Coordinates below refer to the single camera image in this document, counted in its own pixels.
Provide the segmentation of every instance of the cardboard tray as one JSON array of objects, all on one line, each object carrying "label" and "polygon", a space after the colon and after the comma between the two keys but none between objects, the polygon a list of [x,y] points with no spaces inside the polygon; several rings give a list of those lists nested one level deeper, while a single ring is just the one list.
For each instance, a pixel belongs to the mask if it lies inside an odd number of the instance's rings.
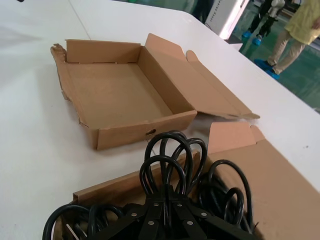
[{"label": "cardboard tray", "polygon": [[[265,139],[256,126],[247,122],[213,123],[210,129],[208,158],[204,172],[212,162],[228,159],[237,164],[248,179],[252,192],[256,234],[266,240],[317,240],[320,226],[320,194]],[[194,153],[195,168],[200,154]],[[152,167],[156,182],[161,179],[159,165]],[[228,187],[239,187],[245,194],[238,174],[229,166],[217,173]],[[139,172],[86,188],[73,194],[73,203],[90,206],[111,203],[143,204],[145,194]],[[65,231],[61,219],[54,229],[56,240]]]},{"label": "cardboard tray", "polygon": [[198,60],[149,34],[139,43],[66,40],[51,47],[62,94],[74,105],[90,144],[102,150],[186,129],[197,111],[256,119]]}]

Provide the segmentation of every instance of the yellow shirt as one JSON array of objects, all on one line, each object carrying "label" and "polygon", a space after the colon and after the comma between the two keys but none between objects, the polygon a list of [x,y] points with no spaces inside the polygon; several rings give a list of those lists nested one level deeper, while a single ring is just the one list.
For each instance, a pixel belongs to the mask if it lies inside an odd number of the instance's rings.
[{"label": "yellow shirt", "polygon": [[312,29],[319,17],[320,0],[305,0],[284,28],[294,39],[309,45],[320,35],[320,29]]}]

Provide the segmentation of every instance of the black cable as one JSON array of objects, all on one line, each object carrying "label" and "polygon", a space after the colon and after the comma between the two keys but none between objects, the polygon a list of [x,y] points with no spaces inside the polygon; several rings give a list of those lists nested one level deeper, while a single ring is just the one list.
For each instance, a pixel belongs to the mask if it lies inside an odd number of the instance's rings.
[{"label": "black cable", "polygon": [[[169,139],[176,140],[178,143],[180,143],[179,146],[175,149],[175,151],[171,155],[171,157],[166,155],[166,146]],[[152,149],[158,141],[161,141],[160,148],[159,148],[160,155],[150,157]],[[191,151],[192,144],[198,144],[202,149],[199,167],[196,173],[194,174],[193,178],[192,176],[194,172],[194,160],[193,160],[193,155]],[[185,157],[184,167],[182,169],[181,165],[177,162],[177,159],[183,150],[185,150],[186,157]],[[144,154],[144,164],[141,166],[141,169],[140,169],[141,186],[147,195],[156,193],[159,191],[155,183],[150,165],[154,162],[160,162],[161,180],[163,185],[162,187],[164,187],[164,190],[165,190],[163,220],[164,220],[165,230],[169,236],[171,235],[171,232],[172,232],[172,219],[171,219],[171,206],[169,204],[169,199],[168,199],[168,195],[169,195],[168,190],[169,190],[173,169],[175,168],[179,175],[179,182],[176,186],[175,191],[183,195],[188,195],[200,178],[200,175],[202,173],[202,170],[204,168],[204,165],[207,159],[207,153],[208,153],[207,146],[201,139],[199,138],[187,139],[187,137],[180,131],[170,131],[170,132],[160,133],[155,137],[153,137],[146,147],[145,154]]]},{"label": "black cable", "polygon": [[147,159],[146,161],[144,161],[144,163],[142,164],[141,168],[140,168],[140,182],[141,182],[141,186],[145,192],[145,194],[149,195],[152,194],[152,191],[147,183],[146,180],[146,175],[147,175],[147,171],[148,169],[150,169],[150,165],[155,163],[155,162],[163,162],[163,163],[168,163],[173,165],[173,167],[176,169],[178,175],[179,175],[179,179],[181,182],[181,187],[179,190],[180,194],[185,195],[186,194],[186,190],[187,190],[187,180],[186,180],[186,175],[184,173],[183,168],[180,166],[180,164],[172,159],[169,156],[160,156],[160,155],[156,155],[156,156],[152,156],[149,159]]},{"label": "black cable", "polygon": [[101,231],[103,228],[109,225],[108,218],[105,214],[105,211],[113,212],[114,214],[116,214],[118,218],[121,218],[124,216],[124,213],[122,212],[122,210],[120,210],[120,208],[118,208],[117,206],[114,206],[111,204],[106,204],[101,206],[96,204],[93,205],[89,211],[88,230],[87,230],[89,237],[93,236],[98,232],[97,227],[99,231]]},{"label": "black cable", "polygon": [[[190,145],[188,144],[187,140],[181,134],[178,134],[175,131],[175,132],[164,132],[164,133],[160,133],[160,134],[154,136],[150,140],[150,142],[148,143],[148,145],[145,149],[144,161],[147,161],[150,158],[153,147],[155,146],[155,144],[158,141],[160,141],[162,139],[173,139],[173,140],[176,140],[177,142],[179,142],[183,146],[183,148],[185,150],[185,154],[186,154],[183,170],[184,170],[185,178],[186,178],[186,187],[189,188],[189,185],[192,180],[191,179],[192,178],[192,171],[190,171],[190,169],[193,168],[193,158],[192,158]],[[150,184],[152,192],[153,193],[158,192],[159,190],[157,188],[154,177],[152,175],[150,166],[146,169],[146,176],[147,176],[147,179]]]},{"label": "black cable", "polygon": [[42,234],[42,240],[51,240],[52,228],[54,227],[56,220],[62,214],[69,211],[77,211],[77,212],[86,213],[86,214],[89,213],[89,209],[84,206],[67,204],[59,207],[50,215],[50,217],[46,221],[44,225],[43,234]]},{"label": "black cable", "polygon": [[[175,151],[171,156],[172,160],[177,161],[181,152],[185,150],[186,157],[185,157],[183,171],[186,178],[185,194],[187,195],[191,192],[192,188],[196,185],[202,173],[202,170],[204,168],[204,165],[207,159],[207,154],[208,154],[207,146],[200,138],[187,139],[187,137],[180,131],[170,131],[170,132],[160,133],[155,137],[153,137],[148,143],[145,150],[145,154],[144,154],[144,160],[146,161],[150,158],[152,149],[158,141],[161,141],[160,149],[159,149],[160,156],[166,156],[166,146],[169,139],[176,140],[177,142],[180,143],[180,145],[175,149]],[[193,178],[192,176],[193,176],[193,170],[194,170],[193,169],[194,163],[193,163],[193,156],[191,151],[192,144],[200,145],[202,150],[200,164]],[[162,175],[162,184],[169,185],[171,180],[171,175],[173,172],[173,165],[168,164],[168,166],[166,166],[165,162],[160,162],[160,168],[161,168],[161,175]],[[142,185],[142,187],[145,189],[145,192],[147,194],[158,192],[159,190],[157,188],[154,177],[152,175],[150,166],[146,170],[146,176],[150,184],[150,187],[146,186],[145,188],[145,186]],[[180,191],[180,186],[181,186],[181,182],[178,183],[176,192]]]},{"label": "black cable", "polygon": [[[247,214],[244,216],[245,197],[237,187],[228,189],[225,183],[215,174],[219,165],[231,166],[240,176],[245,189]],[[208,173],[201,176],[198,183],[198,203],[200,207],[218,216],[230,224],[238,225],[243,230],[253,232],[252,196],[248,180],[242,170],[229,160],[215,161]]]}]

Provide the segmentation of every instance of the white table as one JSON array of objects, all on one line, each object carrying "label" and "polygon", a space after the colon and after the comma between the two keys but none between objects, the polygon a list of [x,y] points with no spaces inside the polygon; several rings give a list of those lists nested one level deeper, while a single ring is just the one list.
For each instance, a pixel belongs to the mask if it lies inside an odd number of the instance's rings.
[{"label": "white table", "polygon": [[[143,161],[146,141],[90,149],[61,95],[50,54],[64,39],[144,44],[154,33],[195,51],[261,116],[252,123],[320,190],[320,116],[191,15],[108,0],[70,3],[0,1],[1,239],[39,239],[48,216],[73,192],[136,171]],[[185,132],[208,141],[212,120],[201,115]]]}]

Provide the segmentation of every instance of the beige pants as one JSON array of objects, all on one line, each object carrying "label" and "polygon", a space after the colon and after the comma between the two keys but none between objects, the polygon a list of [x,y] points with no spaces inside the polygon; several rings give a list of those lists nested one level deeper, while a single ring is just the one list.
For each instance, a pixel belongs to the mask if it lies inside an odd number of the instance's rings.
[{"label": "beige pants", "polygon": [[289,53],[278,63],[279,58],[284,52],[288,41],[292,38],[293,37],[287,30],[284,30],[282,33],[280,33],[274,46],[273,53],[268,58],[268,63],[274,66],[273,70],[276,74],[280,74],[283,70],[289,67],[298,58],[298,56],[306,46],[304,43],[294,39]]}]

